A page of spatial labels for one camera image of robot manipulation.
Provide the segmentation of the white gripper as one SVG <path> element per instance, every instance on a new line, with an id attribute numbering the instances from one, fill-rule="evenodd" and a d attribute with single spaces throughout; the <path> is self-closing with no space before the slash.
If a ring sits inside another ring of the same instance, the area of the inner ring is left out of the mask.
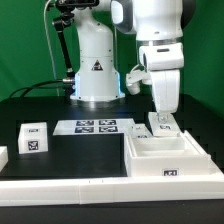
<path id="1" fill-rule="evenodd" d="M 163 121 L 163 113 L 165 121 L 168 121 L 168 113 L 174 113 L 179 103 L 180 69 L 184 66 L 183 45 L 141 46 L 139 59 L 151 78 L 158 120 Z"/>

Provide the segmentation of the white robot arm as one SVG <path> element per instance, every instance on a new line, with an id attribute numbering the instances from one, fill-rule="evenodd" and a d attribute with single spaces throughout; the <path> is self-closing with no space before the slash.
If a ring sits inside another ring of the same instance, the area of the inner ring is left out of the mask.
<path id="1" fill-rule="evenodd" d="M 114 28 L 136 36 L 138 63 L 126 75 L 130 93 L 152 87 L 157 119 L 177 111 L 180 69 L 184 66 L 183 29 L 193 17 L 196 0 L 46 0 L 60 16 L 53 20 L 63 52 L 71 98 L 87 106 L 109 105 L 124 97 L 114 67 L 110 28 L 93 17 L 111 13 Z"/>

